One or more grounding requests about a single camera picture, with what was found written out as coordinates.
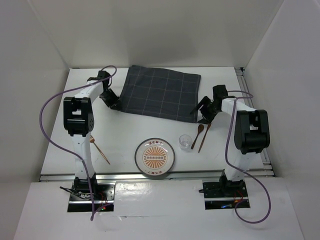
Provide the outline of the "copper knife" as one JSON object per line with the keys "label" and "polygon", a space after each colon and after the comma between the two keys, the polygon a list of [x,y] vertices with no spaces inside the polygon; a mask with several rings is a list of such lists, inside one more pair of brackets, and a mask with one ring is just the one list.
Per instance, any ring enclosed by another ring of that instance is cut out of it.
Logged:
{"label": "copper knife", "polygon": [[206,131],[205,131],[205,134],[204,134],[204,136],[203,136],[203,138],[202,138],[201,144],[200,144],[200,146],[199,146],[198,153],[200,153],[200,151],[201,151],[201,149],[202,149],[202,147],[203,147],[203,145],[204,145],[204,142],[205,142],[205,140],[206,140],[207,133],[208,133],[209,129],[211,128],[211,126],[212,126],[212,123],[209,123],[209,124],[207,125],[207,127],[206,127]]}

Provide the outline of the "brown wooden spoon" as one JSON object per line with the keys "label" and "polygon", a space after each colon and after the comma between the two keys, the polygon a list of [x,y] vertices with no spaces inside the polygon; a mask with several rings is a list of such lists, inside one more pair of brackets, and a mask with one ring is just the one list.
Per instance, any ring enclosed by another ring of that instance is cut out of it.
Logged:
{"label": "brown wooden spoon", "polygon": [[199,124],[199,125],[198,125],[198,127],[197,127],[197,135],[196,135],[196,137],[195,137],[195,139],[194,139],[194,141],[193,141],[193,143],[192,143],[192,145],[191,145],[191,149],[192,149],[192,150],[194,149],[194,147],[195,147],[195,145],[196,145],[196,142],[197,142],[197,139],[198,139],[200,133],[204,130],[204,128],[205,128],[205,127],[204,127],[203,124]]}

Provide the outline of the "dark grey checked cloth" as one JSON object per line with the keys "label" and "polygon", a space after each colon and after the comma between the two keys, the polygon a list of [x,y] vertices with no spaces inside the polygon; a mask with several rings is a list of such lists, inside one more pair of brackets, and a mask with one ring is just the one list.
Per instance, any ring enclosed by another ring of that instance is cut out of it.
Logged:
{"label": "dark grey checked cloth", "polygon": [[132,65],[120,94],[123,113],[196,123],[202,76],[166,68]]}

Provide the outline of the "clear drinking glass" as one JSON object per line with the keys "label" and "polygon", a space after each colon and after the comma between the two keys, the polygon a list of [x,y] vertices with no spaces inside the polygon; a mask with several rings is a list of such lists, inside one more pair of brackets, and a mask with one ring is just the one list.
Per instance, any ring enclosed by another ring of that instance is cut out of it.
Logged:
{"label": "clear drinking glass", "polygon": [[180,149],[183,151],[189,151],[191,149],[191,145],[192,145],[192,138],[187,135],[187,134],[183,134],[179,137],[179,146]]}

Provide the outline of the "copper fork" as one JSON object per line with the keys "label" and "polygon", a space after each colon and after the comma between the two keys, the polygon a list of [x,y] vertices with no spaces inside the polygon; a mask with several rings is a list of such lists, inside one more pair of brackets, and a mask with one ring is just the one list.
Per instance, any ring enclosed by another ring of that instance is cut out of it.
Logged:
{"label": "copper fork", "polygon": [[99,146],[96,144],[96,140],[92,135],[90,135],[89,141],[90,141],[91,144],[93,144],[95,146],[95,148],[100,153],[100,155],[103,157],[103,159],[110,165],[111,163],[109,162],[109,160],[107,159],[105,154],[102,152],[102,150],[99,148]]}

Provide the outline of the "orange patterned plate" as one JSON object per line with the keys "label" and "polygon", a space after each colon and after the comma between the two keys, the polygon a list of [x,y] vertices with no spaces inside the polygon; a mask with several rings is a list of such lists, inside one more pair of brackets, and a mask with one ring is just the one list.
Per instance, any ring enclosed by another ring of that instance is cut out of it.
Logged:
{"label": "orange patterned plate", "polygon": [[149,177],[167,174],[175,164],[176,154],[169,142],[162,138],[149,138],[135,150],[136,167]]}

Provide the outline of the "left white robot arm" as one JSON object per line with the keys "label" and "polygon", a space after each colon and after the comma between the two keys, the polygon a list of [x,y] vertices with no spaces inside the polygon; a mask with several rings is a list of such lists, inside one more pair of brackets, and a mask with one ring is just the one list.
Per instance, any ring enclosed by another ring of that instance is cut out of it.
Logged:
{"label": "left white robot arm", "polygon": [[99,70],[96,77],[87,80],[88,86],[63,100],[63,126],[71,137],[76,154],[73,188],[88,200],[99,193],[90,147],[90,136],[95,125],[92,103],[100,98],[108,108],[116,111],[122,109],[120,98],[110,88],[111,78],[110,73]]}

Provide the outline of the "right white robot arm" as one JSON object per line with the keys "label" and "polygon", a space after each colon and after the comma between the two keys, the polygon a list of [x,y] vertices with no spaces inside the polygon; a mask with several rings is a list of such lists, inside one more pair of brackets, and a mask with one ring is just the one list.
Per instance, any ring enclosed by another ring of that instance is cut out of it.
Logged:
{"label": "right white robot arm", "polygon": [[207,125],[219,113],[231,116],[224,154],[226,167],[218,184],[220,194],[229,197],[243,188],[245,172],[252,160],[270,145],[268,113],[240,101],[251,98],[250,94],[232,96],[225,85],[213,86],[212,91],[213,99],[203,97],[190,113],[200,111],[202,119],[198,123]]}

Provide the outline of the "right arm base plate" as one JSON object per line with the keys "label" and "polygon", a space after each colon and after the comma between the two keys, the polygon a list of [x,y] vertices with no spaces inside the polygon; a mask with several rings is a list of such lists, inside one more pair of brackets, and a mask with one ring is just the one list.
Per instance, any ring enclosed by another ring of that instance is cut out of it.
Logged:
{"label": "right arm base plate", "polygon": [[251,207],[244,181],[228,187],[222,182],[203,182],[198,192],[203,194],[206,210],[234,209],[238,203],[239,209]]}

